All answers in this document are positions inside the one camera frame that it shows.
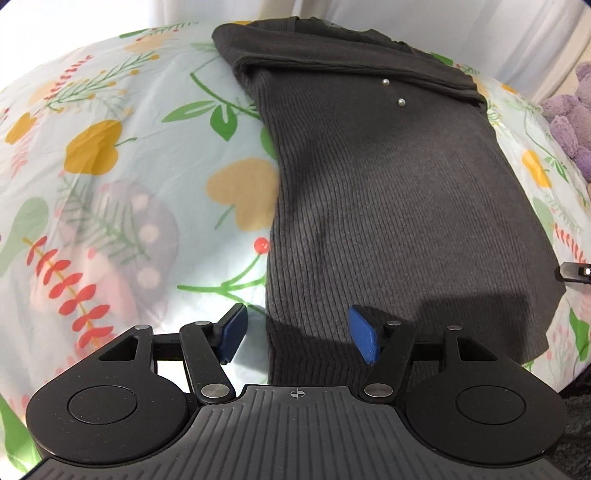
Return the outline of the white sheer curtain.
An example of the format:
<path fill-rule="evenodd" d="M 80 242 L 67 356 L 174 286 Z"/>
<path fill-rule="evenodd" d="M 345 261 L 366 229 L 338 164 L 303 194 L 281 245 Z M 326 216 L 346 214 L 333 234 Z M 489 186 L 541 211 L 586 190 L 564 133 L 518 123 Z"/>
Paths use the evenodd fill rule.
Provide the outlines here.
<path fill-rule="evenodd" d="M 377 30 L 473 67 L 532 100 L 553 93 L 590 44 L 583 1 L 157 1 L 158 24 L 317 17 Z"/>

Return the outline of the purple teddy bear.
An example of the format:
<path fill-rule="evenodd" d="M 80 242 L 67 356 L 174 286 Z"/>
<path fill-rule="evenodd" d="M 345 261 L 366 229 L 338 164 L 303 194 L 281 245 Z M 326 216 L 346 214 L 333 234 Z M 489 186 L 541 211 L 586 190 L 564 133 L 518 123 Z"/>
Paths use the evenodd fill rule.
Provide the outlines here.
<path fill-rule="evenodd" d="M 591 87 L 590 62 L 575 69 L 578 87 L 573 95 L 561 94 L 546 99 L 542 104 L 550 133 L 564 153 L 575 163 L 587 183 L 590 183 L 591 164 Z"/>

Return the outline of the dark grey ribbed sweater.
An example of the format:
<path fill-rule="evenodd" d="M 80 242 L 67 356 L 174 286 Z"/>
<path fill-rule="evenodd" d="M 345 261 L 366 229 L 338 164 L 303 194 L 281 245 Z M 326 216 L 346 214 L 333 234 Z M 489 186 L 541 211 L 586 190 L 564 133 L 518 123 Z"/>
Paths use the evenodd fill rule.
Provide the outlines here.
<path fill-rule="evenodd" d="M 297 17 L 212 39 L 279 157 L 270 230 L 270 381 L 356 387 L 348 311 L 464 327 L 518 363 L 548 347 L 565 289 L 475 83 L 374 31 Z"/>

